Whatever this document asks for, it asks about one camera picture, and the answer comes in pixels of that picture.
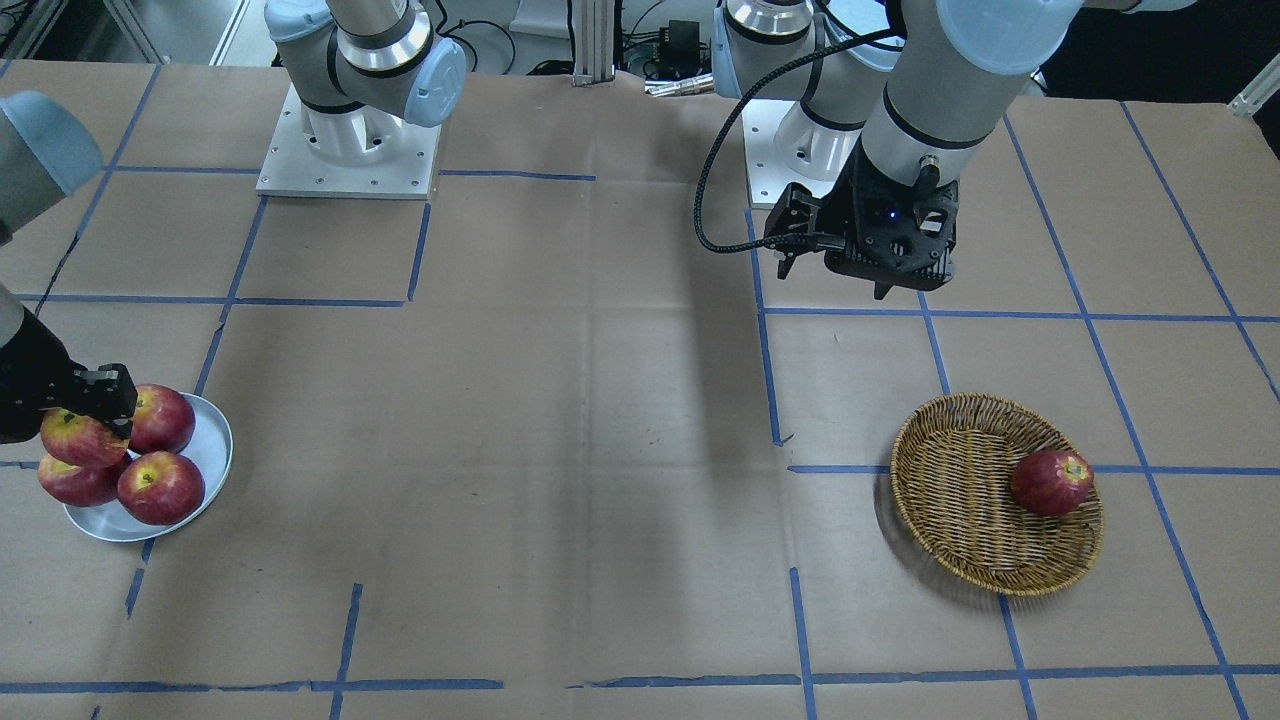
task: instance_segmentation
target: light blue joint cover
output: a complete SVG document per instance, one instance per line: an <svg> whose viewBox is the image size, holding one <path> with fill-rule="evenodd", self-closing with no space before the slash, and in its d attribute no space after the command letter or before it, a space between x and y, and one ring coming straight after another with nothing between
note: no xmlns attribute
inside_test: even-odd
<svg viewBox="0 0 1280 720"><path fill-rule="evenodd" d="M1027 74L1048 60L1084 0L937 0L947 40L997 76Z"/></svg>
<svg viewBox="0 0 1280 720"><path fill-rule="evenodd" d="M716 95L721 97L741 97L742 86L737 83L737 70L733 69L733 51L728 45L728 26L724 12L716 8L712 20L712 79L716 81Z"/></svg>
<svg viewBox="0 0 1280 720"><path fill-rule="evenodd" d="M268 0L266 31L273 42L289 42L333 24L325 0Z"/></svg>
<svg viewBox="0 0 1280 720"><path fill-rule="evenodd" d="M0 111L63 193L72 195L102 169L102 152L93 136L49 97L24 90L0 97Z"/></svg>
<svg viewBox="0 0 1280 720"><path fill-rule="evenodd" d="M404 120L425 128L443 123L458 105L466 77L462 46L449 37L440 38L417 69L404 101Z"/></svg>

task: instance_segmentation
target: blue tape grid line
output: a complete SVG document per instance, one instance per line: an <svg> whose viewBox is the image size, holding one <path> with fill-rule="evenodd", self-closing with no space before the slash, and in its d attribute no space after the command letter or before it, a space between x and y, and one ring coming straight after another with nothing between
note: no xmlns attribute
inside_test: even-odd
<svg viewBox="0 0 1280 720"><path fill-rule="evenodd" d="M751 218L751 209L742 211L746 215L746 237L755 237L755 220ZM755 322L760 332L760 359L764 363L764 395L769 404L769 430L773 433L773 445L782 447L782 424L778 420L778 395L773 383L773 356L769 354L769 322L764 314L764 283L760 281L760 256L756 250L751 250L751 282L755 284Z"/></svg>
<svg viewBox="0 0 1280 720"><path fill-rule="evenodd" d="M223 311L218 318L218 329L214 331L214 337L209 341L209 352L205 354L205 364L200 369L200 379L196 380L196 395L204 395L205 383L209 382L209 373L214 368L214 357L218 355L218 347L223 342L223 331L227 328L227 318L232 313L232 306L236 305L236 291L239 290L241 279L244 277L244 268L248 265L248 256L253 251L253 241L257 238L257 231L262 225L262 215L266 214L266 196L262 196L257 201L257 211L253 214L253 222L250 224L248 236L244 238L244 250L241 251L239 263L236 265L236 274L232 277L232 284L227 290L227 296L223 299Z"/></svg>
<svg viewBox="0 0 1280 720"><path fill-rule="evenodd" d="M116 165L118 173L182 173L200 176L256 176L259 168L169 168L161 165Z"/></svg>
<svg viewBox="0 0 1280 720"><path fill-rule="evenodd" d="M360 598L365 593L365 585L355 583L351 585L351 607L347 610L347 629L342 634L342 656L338 660L338 675L334 678L334 683L342 684L347 682L347 670L351 667L351 652L356 647L356 623L360 620ZM342 717L342 693L338 689L333 693L333 701L329 705L329 720L338 720Z"/></svg>
<svg viewBox="0 0 1280 720"><path fill-rule="evenodd" d="M804 597L800 593L800 571L791 569L791 607L796 616L796 646L800 651L800 684L808 720L818 720L818 702L813 692L813 665L809 660L809 629L804 620Z"/></svg>
<svg viewBox="0 0 1280 720"><path fill-rule="evenodd" d="M407 297L410 302L413 301L413 295L417 292L417 278L422 272L422 255L424 252L426 252L426 228L430 224L431 224L431 204L428 202L422 206L422 222L419 224L417 246L413 250L413 270L408 275Z"/></svg>
<svg viewBox="0 0 1280 720"><path fill-rule="evenodd" d="M442 176L463 178L529 178L568 182L595 182L595 176L579 176L564 173L535 173L529 170L440 170Z"/></svg>
<svg viewBox="0 0 1280 720"><path fill-rule="evenodd" d="M1222 287L1222 281L1219 279L1217 273L1213 270L1213 264L1210 263L1208 255L1204 252L1204 246L1201 245L1199 236L1196 234L1196 228L1192 227L1190 219L1187 218L1187 213L1183 210L1183 204L1178 201L1178 195L1174 193L1174 188L1169 184L1169 178L1165 177L1165 170L1161 169L1160 163L1156 160L1155 152L1151 151L1151 146L1147 145L1147 138L1142 135L1138 128L1138 122L1134 119L1133 113L1129 111L1129 105L1120 102L1120 109L1124 110L1125 119L1129 120L1129 127L1133 128L1133 133L1138 137L1138 142L1142 145L1142 151L1147 154L1147 160L1151 161L1151 167L1156 170L1156 177L1160 178L1160 184L1165 188L1165 195L1169 196L1169 201L1174 205L1174 210L1178 211L1178 218L1183 222L1183 228L1187 229L1187 237L1190 238L1192 245L1196 247L1196 254L1199 255L1201 263L1204 265L1204 270L1208 273L1210 279L1213 281L1213 287L1217 290L1217 295L1222 299L1222 305L1226 306L1226 313L1235 320L1235 327L1240 331L1240 337L1244 340L1245 347L1249 348L1249 354L1253 355L1253 361L1258 364L1262 369L1262 374L1267 378L1267 384L1271 386L1271 395L1280 401L1280 387L1276 387L1276 379L1267 369L1267 364L1262 360L1262 355L1258 352L1256 345L1253 345L1253 338L1249 337L1249 332L1244 328L1244 323L1239 320L1239 315L1235 311L1235 305L1231 299L1226 295L1226 288Z"/></svg>
<svg viewBox="0 0 1280 720"><path fill-rule="evenodd" d="M129 594L124 598L124 614L133 618L133 606L138 602L138 592L142 591L142 568L133 571L133 582L129 583Z"/></svg>
<svg viewBox="0 0 1280 720"><path fill-rule="evenodd" d="M1233 665L1236 675L1280 675L1280 665ZM1216 676L1221 673L1217 665L1120 665L1085 667L1039 667L1028 669L1032 680L1062 680L1092 678L1190 678ZM814 673L814 685L879 685L901 683L989 683L1016 680L1016 670L942 670L924 673ZM792 674L763 675L700 675L698 678L677 678L671 675L637 675L585 683L582 688L626 689L626 688L705 688L705 687L760 687L760 685L800 685L801 679ZM285 680L261 685L215 685L204 683L163 683L154 680L133 682L49 682L49 683L0 683L0 694L129 694L129 693L207 693L207 692L389 692L389 691L500 691L506 684L500 680L484 678L397 678L371 680Z"/></svg>
<svg viewBox="0 0 1280 720"><path fill-rule="evenodd" d="M1120 392L1120 386L1116 382L1115 373L1111 370L1111 364L1107 361L1106 351L1102 348L1102 340L1098 337L1097 328L1093 324L1093 319L1089 316L1088 307L1084 302L1084 295L1080 292L1080 286L1076 282L1075 273L1071 270L1071 265L1066 259L1066 251L1062 247L1061 238L1057 234L1057 228L1053 225L1053 220L1050 217L1048 206L1044 204L1044 197L1039 191L1039 184L1036 182L1032 174L1030 164L1027 160L1025 152L1023 152L1021 142L1018 140L1018 133L1014 131L1012 123L1009 120L1009 115L1004 118L1005 128L1009 131L1009 137L1014 143L1014 151L1018 154L1018 161L1023 167L1023 174L1027 176L1027 183L1030 186L1032 195L1036 197L1036 204L1039 208L1041 217L1044 220L1044 227L1048 231L1050 240L1053 241L1053 249L1057 252L1059 261L1062 264L1062 270L1066 273L1066 279L1071 286L1071 293L1075 296L1075 302L1080 309L1080 314L1084 315L1084 325L1089 331L1089 338L1093 341L1093 348L1097 352L1098 361L1102 364L1102 372L1107 377L1107 383L1111 386L1111 393L1115 397L1116 406L1120 410L1120 415L1124 419L1125 428L1129 432L1129 438L1133 442L1134 451L1138 455L1138 462L1140 464L1146 477L1147 486L1151 489L1152 500L1156 503L1156 509L1160 511L1161 521L1165 525L1165 534L1169 537L1169 542L1174 548L1174 553L1178 557L1178 565L1181 568L1183 578L1187 582L1187 588L1190 591L1192 600L1196 602L1196 610L1199 612L1201 623L1204 625L1204 633L1208 635L1210 644L1213 647L1213 655L1217 657L1219 669L1221 670L1222 678L1226 682L1226 687L1231 693L1231 700L1235 702L1235 710L1240 716L1240 720L1248 720L1249 712L1244 707L1244 698L1240 696L1240 691L1236 687L1235 676L1231 673L1231 667L1228 664L1226 653L1222 650L1222 643L1217 637L1217 632L1213 629L1213 621L1208 616L1208 611L1204 609L1204 602L1201 598L1199 588L1196 584L1196 577L1192 574L1190 564L1187 561L1187 556L1183 552L1181 542L1178 539L1178 533L1174 529L1172 519L1169 516L1169 511L1165 507L1165 501L1161 497L1160 487L1156 484L1156 477L1151 471L1151 464L1147 461L1147 452L1143 450L1142 439L1138 437L1137 427L1133 423L1133 416L1129 414L1129 406L1124 400L1124 395Z"/></svg>
<svg viewBox="0 0 1280 720"><path fill-rule="evenodd" d="M79 245L82 237L84 237L84 231L88 228L88 222L93 217L93 211L97 209L97 204L102 200L102 195L106 192L106 183L111 179L111 173L115 170L115 165L120 161L120 155L124 154L124 147L129 143L129 138L133 137L134 128L138 127L138 118L142 117L142 110L147 105L147 100L151 97L151 91L156 86L156 79L160 78L160 65L156 65L151 70L151 78L147 79L147 86L142 91L142 97L138 99L138 106L133 109L133 115L129 118L128 127L124 128L124 135L120 136L119 145L115 146L115 152L111 155L111 160L102 169L102 178L97 182L97 188L93 191L93 197L90 200L88 208L84 209L84 214L81 217L79 225L76 228L76 234L72 236L70 245L67 246L67 251L58 260L58 266L54 268L52 277L49 278L49 287L52 288L54 283L58 282L58 277L63 274L63 268L67 266L67 260L70 259L72 252L76 246ZM40 310L44 307L44 300L37 299L40 304L36 306L35 313L38 315Z"/></svg>
<svg viewBox="0 0 1280 720"><path fill-rule="evenodd" d="M1280 475L1280 468L1224 468L1217 465L1094 465L1098 473L1153 475ZM790 465L787 470L797 475L878 475L888 473L888 465Z"/></svg>
<svg viewBox="0 0 1280 720"><path fill-rule="evenodd" d="M943 395L951 395L951 379L947 378L947 365L942 361L942 346L938 345L938 333L933 328L933 313L929 311L929 301L924 299L924 292L916 291L920 299L920 315L924 316L924 329L929 333L929 347L933 348L933 364L938 368L938 383Z"/></svg>
<svg viewBox="0 0 1280 720"><path fill-rule="evenodd" d="M852 315L920 318L924 310L910 307L764 307L767 315ZM1037 310L942 310L934 318L998 318L1006 320L1115 320L1147 323L1280 323L1280 315L1160 315L1142 313L1050 313Z"/></svg>
<svg viewBox="0 0 1280 720"><path fill-rule="evenodd" d="M1036 697L1032 694L1030 675L1027 674L1027 661L1023 660L1023 648L1018 642L1018 629L1014 626L1014 614L1009 610L1009 598L1000 596L1000 615L1005 620L1005 634L1009 635L1009 650L1014 653L1014 671L1018 676L1018 687L1023 691L1023 705L1027 706L1027 720L1038 720L1036 712Z"/></svg>

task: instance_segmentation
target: metal frame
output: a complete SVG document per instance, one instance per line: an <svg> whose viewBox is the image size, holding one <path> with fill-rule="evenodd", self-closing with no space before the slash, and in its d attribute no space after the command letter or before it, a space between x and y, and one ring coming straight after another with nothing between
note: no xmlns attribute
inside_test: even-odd
<svg viewBox="0 0 1280 720"><path fill-rule="evenodd" d="M613 4L617 0L577 0L573 3L573 85L612 82Z"/></svg>
<svg viewBox="0 0 1280 720"><path fill-rule="evenodd" d="M214 46L212 56L209 58L210 65L221 65L227 61L227 54L232 49L232 42L236 41L236 33L239 32L239 26L244 22L244 15L248 13L251 3L252 0L239 0L236 5L230 19L227 20L227 27L223 28L223 36L218 38L218 45Z"/></svg>
<svg viewBox="0 0 1280 720"><path fill-rule="evenodd" d="M1244 90L1231 100L1231 111L1236 115L1251 117L1280 90L1280 55L1276 55L1262 68L1258 77L1253 78Z"/></svg>
<svg viewBox="0 0 1280 720"><path fill-rule="evenodd" d="M133 3L129 0L102 0L102 5L115 24L120 26L120 32L129 38L129 42L138 49L147 63L163 65L169 61L169 58L161 55L160 50L156 49L155 42L151 42L151 36L142 27L142 20L138 18L138 10Z"/></svg>

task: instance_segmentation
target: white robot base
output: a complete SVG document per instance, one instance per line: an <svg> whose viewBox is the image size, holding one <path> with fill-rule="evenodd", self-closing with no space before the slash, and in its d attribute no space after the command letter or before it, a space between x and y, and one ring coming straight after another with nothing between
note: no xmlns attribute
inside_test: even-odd
<svg viewBox="0 0 1280 720"><path fill-rule="evenodd" d="M257 193L284 197L430 200L440 128L374 108L325 115L289 87Z"/></svg>

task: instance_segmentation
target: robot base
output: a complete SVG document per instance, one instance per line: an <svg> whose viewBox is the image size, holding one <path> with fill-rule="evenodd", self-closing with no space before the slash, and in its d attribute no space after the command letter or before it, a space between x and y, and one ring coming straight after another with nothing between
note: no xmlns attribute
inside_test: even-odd
<svg viewBox="0 0 1280 720"><path fill-rule="evenodd" d="M817 197L831 192L859 131L820 127L799 102L751 100L742 109L742 135L751 208L768 210L792 182Z"/></svg>
<svg viewBox="0 0 1280 720"><path fill-rule="evenodd" d="M429 200L435 173L440 128L398 123L388 137L384 158L337 164L311 147L302 102L289 87L271 147L257 178L257 193L284 197L366 197Z"/></svg>

